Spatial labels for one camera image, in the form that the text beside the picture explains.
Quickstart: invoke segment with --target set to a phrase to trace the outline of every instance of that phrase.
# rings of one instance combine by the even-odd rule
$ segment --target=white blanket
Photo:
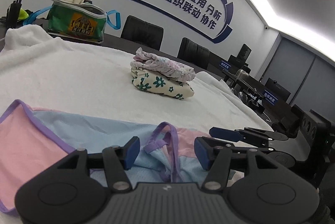
[[[222,80],[200,72],[185,100],[142,92],[132,83],[133,54],[52,38],[40,26],[9,29],[0,52],[0,112],[14,99],[82,115],[204,132],[212,127],[271,127],[245,106]],[[1,224],[20,223],[0,214]]]

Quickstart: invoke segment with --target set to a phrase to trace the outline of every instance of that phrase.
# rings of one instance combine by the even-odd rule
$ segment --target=camera lens
[[[315,133],[316,133],[316,128],[314,127],[314,128],[312,128],[312,132],[311,132],[312,139],[314,139]]]
[[[309,130],[311,129],[311,123],[308,121],[306,126],[306,131],[309,133]]]

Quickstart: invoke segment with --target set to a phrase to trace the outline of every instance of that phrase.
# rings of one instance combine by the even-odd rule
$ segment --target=desk sign
[[[264,98],[269,101],[273,106],[277,103],[278,98],[276,98],[273,94],[268,92],[267,90],[264,90],[263,92]]]
[[[228,62],[221,61],[220,66],[226,69],[227,71],[231,67],[231,65]]]

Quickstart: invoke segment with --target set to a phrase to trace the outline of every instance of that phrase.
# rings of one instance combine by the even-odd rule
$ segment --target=green bag
[[[49,34],[102,43],[106,23],[114,29],[121,28],[120,13],[116,10],[106,13],[103,9],[90,3],[72,4],[62,0],[52,1],[54,2],[52,6],[33,13],[23,25],[31,24],[39,14],[50,9]],[[108,17],[114,13],[116,14],[116,25],[113,25]]]

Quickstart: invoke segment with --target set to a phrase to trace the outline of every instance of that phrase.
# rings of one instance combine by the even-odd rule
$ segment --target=blue strap
[[[52,6],[46,7],[44,9],[40,9],[32,14],[29,15],[29,17],[23,21],[23,25],[27,25],[27,24],[32,24],[35,20],[36,17],[40,14],[42,14],[43,12],[46,12],[47,10],[51,9]]]
[[[114,14],[114,13],[115,13],[116,26],[113,25],[112,22],[109,19],[109,15]],[[109,12],[107,12],[107,23],[109,24],[109,26],[111,26],[114,29],[120,29],[121,28],[121,15],[120,15],[120,13],[117,12],[115,9],[110,10]]]

